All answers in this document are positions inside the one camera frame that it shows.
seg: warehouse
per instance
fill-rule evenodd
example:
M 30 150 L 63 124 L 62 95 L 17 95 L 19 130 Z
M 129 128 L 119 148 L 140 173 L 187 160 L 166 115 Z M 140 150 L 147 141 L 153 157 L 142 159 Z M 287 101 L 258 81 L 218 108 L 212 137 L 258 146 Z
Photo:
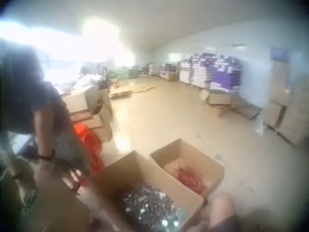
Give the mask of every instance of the warehouse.
M 11 2 L 0 21 L 1 69 L 12 49 L 33 49 L 90 154 L 99 196 L 79 172 L 80 201 L 53 185 L 39 192 L 29 177 L 36 201 L 25 210 L 1 162 L 13 214 L 22 208 L 31 231 L 85 231 L 88 211 L 101 208 L 119 231 L 203 231 L 198 215 L 227 193 L 244 231 L 294 231 L 309 190 L 308 22 L 305 6 L 288 1 Z M 36 128 L 8 131 L 13 155 L 1 156 L 36 173 Z M 151 191 L 170 215 L 146 209 Z

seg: shiny floor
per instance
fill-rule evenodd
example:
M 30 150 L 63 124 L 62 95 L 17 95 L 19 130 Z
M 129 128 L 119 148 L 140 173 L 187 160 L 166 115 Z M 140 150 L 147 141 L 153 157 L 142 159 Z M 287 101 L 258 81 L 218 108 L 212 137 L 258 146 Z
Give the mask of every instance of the shiny floor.
M 230 193 L 244 223 L 256 225 L 254 231 L 261 231 L 260 226 L 289 231 L 297 223 L 309 189 L 308 152 L 270 130 L 257 135 L 255 121 L 236 113 L 208 115 L 198 88 L 149 76 L 122 85 L 154 88 L 112 100 L 113 139 L 103 144 L 105 165 L 131 150 L 148 156 L 183 138 L 225 166 L 225 178 L 210 200 Z

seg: red sequin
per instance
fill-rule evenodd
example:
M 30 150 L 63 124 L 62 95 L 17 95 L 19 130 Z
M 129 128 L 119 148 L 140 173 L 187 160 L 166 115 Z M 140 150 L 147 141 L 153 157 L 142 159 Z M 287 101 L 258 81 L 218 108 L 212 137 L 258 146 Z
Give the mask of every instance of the red sequin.
M 177 179 L 199 195 L 201 195 L 206 188 L 201 175 L 197 174 L 191 167 L 179 167 L 177 170 Z

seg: ceiling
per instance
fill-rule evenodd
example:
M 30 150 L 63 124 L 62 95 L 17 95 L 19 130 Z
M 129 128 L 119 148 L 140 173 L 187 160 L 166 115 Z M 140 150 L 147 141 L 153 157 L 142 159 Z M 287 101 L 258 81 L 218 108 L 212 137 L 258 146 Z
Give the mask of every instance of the ceiling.
M 16 0 L 4 19 L 80 35 L 92 16 L 114 24 L 121 40 L 149 51 L 172 40 L 243 21 L 299 15 L 278 0 Z

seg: wristwatch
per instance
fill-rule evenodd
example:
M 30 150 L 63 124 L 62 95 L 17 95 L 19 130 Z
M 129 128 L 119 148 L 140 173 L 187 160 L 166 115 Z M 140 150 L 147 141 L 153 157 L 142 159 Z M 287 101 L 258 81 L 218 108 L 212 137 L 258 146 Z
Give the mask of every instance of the wristwatch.
M 39 155 L 39 158 L 46 161 L 51 161 L 55 157 L 55 149 L 52 150 L 51 154 L 49 156 L 41 156 Z

